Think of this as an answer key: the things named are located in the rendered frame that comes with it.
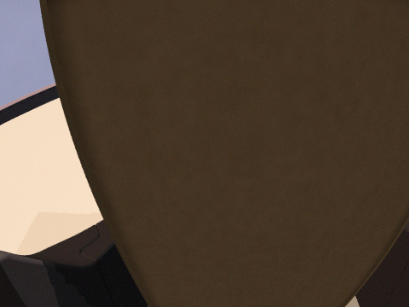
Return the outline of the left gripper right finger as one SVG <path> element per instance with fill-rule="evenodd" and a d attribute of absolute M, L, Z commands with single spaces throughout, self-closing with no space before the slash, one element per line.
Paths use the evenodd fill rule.
<path fill-rule="evenodd" d="M 409 307 L 409 221 L 355 297 L 360 307 Z"/>

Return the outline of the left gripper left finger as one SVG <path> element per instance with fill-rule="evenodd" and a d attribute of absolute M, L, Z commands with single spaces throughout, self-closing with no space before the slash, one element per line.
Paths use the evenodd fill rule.
<path fill-rule="evenodd" d="M 30 255 L 0 251 L 0 307 L 148 307 L 104 220 Z"/>

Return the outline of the brown cardboard box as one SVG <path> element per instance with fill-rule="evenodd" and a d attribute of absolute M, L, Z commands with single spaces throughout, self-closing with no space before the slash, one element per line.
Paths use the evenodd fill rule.
<path fill-rule="evenodd" d="M 39 0 L 149 307 L 345 307 L 409 221 L 409 0 Z"/>

